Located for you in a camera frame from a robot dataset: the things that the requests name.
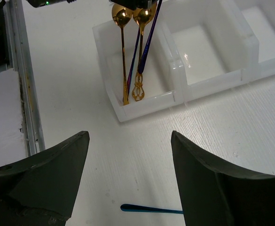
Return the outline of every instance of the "blue spoon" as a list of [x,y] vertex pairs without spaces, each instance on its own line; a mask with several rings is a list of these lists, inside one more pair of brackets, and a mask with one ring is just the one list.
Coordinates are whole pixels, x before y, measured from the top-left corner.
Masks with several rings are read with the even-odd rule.
[[123,204],[120,206],[120,209],[125,212],[145,212],[145,213],[176,213],[176,214],[183,214],[181,210],[165,210],[153,207],[146,207],[146,206],[137,206],[131,204]]

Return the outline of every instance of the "spoon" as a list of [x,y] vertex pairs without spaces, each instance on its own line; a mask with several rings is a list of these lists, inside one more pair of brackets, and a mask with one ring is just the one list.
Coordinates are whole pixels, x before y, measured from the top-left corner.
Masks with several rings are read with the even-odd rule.
[[[142,41],[143,41],[143,33],[145,26],[151,22],[151,20],[154,18],[155,12],[156,12],[156,6],[157,2],[152,5],[150,9],[144,9],[144,8],[137,8],[133,12],[133,20],[139,25],[140,29],[140,44],[139,44],[139,57],[138,57],[138,65],[141,61],[142,56]],[[140,101],[144,98],[145,92],[142,88],[142,73],[136,73],[135,76],[135,85],[134,89],[132,90],[132,97],[135,101]]]
[[123,204],[120,209],[124,212],[146,212],[146,213],[176,213],[183,214],[182,210],[166,210],[147,206],[137,206],[131,204]]
[[123,103],[129,104],[127,76],[126,76],[126,63],[125,63],[125,41],[124,41],[124,27],[132,17],[132,10],[123,7],[119,4],[114,4],[112,7],[112,18],[117,26],[120,27],[122,34],[122,54],[123,54]]

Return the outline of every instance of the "white table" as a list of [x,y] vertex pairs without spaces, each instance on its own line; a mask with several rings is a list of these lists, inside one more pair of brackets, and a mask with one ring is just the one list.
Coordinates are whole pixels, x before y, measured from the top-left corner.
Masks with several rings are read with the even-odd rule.
[[174,129],[230,162],[275,174],[275,76],[120,124],[92,33],[111,20],[108,1],[23,5],[46,147],[81,130],[90,133],[68,226],[183,226],[182,215],[119,209],[123,203],[181,209]]

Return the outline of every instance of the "gold spoon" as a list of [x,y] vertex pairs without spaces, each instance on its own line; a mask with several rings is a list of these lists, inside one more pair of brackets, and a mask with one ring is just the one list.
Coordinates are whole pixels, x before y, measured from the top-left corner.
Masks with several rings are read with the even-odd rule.
[[126,64],[125,64],[125,43],[124,43],[124,26],[130,21],[133,11],[123,7],[119,4],[114,4],[112,7],[113,21],[120,27],[122,33],[122,54],[123,54],[123,103],[129,104],[127,76],[126,76]]
[[[150,9],[144,9],[144,8],[137,8],[133,12],[133,20],[139,25],[139,29],[141,32],[141,40],[139,44],[139,58],[138,58],[138,65],[141,61],[141,56],[142,56],[142,41],[143,41],[143,32],[145,30],[145,26],[151,22],[151,20],[154,18],[155,13],[156,13],[156,5],[152,5]],[[135,84],[134,84],[134,89],[132,90],[132,97],[134,98],[135,101],[140,101],[145,97],[145,92],[142,88],[142,81],[143,77],[142,74],[136,73],[135,76]]]

